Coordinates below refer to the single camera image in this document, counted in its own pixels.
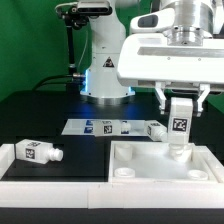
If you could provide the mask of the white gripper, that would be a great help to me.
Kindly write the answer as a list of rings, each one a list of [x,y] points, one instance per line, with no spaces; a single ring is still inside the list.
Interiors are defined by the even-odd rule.
[[[124,42],[118,62],[124,86],[155,86],[162,115],[170,112],[167,89],[197,90],[194,114],[212,92],[224,92],[224,39],[205,39],[202,46],[169,46],[163,34],[134,34]]]

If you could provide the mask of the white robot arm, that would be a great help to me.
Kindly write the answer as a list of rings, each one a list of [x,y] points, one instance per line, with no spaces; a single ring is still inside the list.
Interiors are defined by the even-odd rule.
[[[109,64],[117,69],[120,84],[154,88],[161,110],[166,108],[166,89],[196,91],[194,108],[200,114],[210,92],[224,91],[224,78],[212,74],[224,65],[224,39],[214,37],[224,25],[224,2],[160,0],[158,11],[131,20],[126,35],[116,9],[137,1],[84,0],[107,14],[90,20],[91,69]]]

